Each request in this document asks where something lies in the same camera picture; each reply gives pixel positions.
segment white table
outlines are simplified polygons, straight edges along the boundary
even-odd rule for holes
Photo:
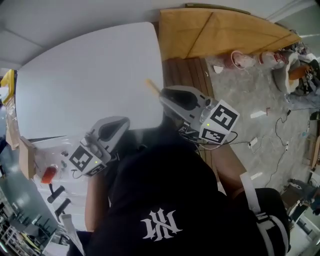
[[[163,88],[158,39],[149,22],[64,42],[18,71],[20,134],[27,139],[77,135],[110,116],[128,117],[130,129],[155,128],[163,108],[146,79]]]

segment person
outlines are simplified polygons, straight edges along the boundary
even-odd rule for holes
[[[92,176],[85,205],[88,232],[77,232],[85,255],[268,255],[240,178],[245,167],[227,144],[211,153],[226,195],[202,158],[175,142],[124,159],[112,195],[103,172]],[[272,188],[255,191],[261,211],[276,216],[290,238],[280,194]],[[267,234],[274,255],[285,255],[281,229],[271,227]],[[68,255],[80,251],[71,243]]]
[[[289,185],[293,191],[301,196],[302,204],[310,207],[313,214],[320,214],[320,188],[314,187],[298,179],[289,179]]]

